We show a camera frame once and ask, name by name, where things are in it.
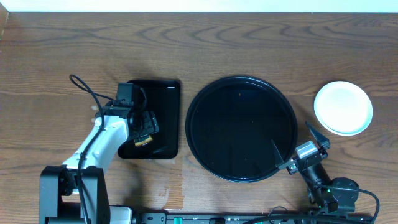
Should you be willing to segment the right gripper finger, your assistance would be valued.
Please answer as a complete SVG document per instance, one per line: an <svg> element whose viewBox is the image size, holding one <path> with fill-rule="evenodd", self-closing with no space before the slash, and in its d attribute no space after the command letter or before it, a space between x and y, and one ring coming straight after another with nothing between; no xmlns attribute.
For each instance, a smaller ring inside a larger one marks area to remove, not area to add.
<svg viewBox="0 0 398 224"><path fill-rule="evenodd" d="M279 170L286 169L290 165L290 161L284 162L282 156L273 140L271 140L271 146L273 148L274 160L275 160L275 167Z"/></svg>
<svg viewBox="0 0 398 224"><path fill-rule="evenodd" d="M305 122L312 136L315 138L319 148L329 149L330 148L330 140L324 136L322 133L317 131L308 121Z"/></svg>

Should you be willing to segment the light blue plate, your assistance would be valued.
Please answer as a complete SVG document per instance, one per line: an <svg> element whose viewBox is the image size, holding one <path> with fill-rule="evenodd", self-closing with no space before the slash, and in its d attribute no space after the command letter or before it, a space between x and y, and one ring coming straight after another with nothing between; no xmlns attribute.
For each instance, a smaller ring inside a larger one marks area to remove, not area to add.
<svg viewBox="0 0 398 224"><path fill-rule="evenodd" d="M317 93L313 109L320 124L340 136L354 136L363 132L373 118L373 105L359 86L335 81Z"/></svg>

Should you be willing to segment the yellow green sponge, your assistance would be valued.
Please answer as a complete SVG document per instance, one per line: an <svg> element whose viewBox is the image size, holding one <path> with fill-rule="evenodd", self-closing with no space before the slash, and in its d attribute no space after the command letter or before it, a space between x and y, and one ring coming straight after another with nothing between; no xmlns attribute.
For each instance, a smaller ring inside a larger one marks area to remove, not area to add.
<svg viewBox="0 0 398 224"><path fill-rule="evenodd" d="M143 138L137 138L137 139L135 139L135 140L134 140L134 145L135 145L136 147L141 147L141 146L143 146L143 145L145 145L145 144L148 144L148 143L151 142L152 140L153 140L152 136L151 136L151 135L147 135L147 136L144 136Z"/></svg>

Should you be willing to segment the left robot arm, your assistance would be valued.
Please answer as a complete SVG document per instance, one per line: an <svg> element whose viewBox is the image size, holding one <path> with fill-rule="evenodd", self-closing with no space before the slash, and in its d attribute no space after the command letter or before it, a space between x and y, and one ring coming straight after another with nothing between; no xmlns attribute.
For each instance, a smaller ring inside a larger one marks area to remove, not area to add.
<svg viewBox="0 0 398 224"><path fill-rule="evenodd" d="M132 223L134 212L109 203L104 175L127 141L144 143L157 133L146 110L145 90L120 83L115 99L100 108L93 129L76 152L40 174L39 223Z"/></svg>

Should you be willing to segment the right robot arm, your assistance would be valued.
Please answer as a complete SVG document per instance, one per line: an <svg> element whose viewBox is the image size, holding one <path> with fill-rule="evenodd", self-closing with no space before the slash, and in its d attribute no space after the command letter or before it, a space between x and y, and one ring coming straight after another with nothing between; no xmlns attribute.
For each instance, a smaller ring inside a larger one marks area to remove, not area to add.
<svg viewBox="0 0 398 224"><path fill-rule="evenodd" d="M328 157L327 149L330 140L305 123L316 142L306 142L297 148L298 156L284 162L274 141L271 149L275 159L275 167L287 169L289 174L299 173L307 186L308 200L313 208L309 215L329 215L347 218L355 210L359 197L359 185L346 177L331 179L322 165L322 160Z"/></svg>

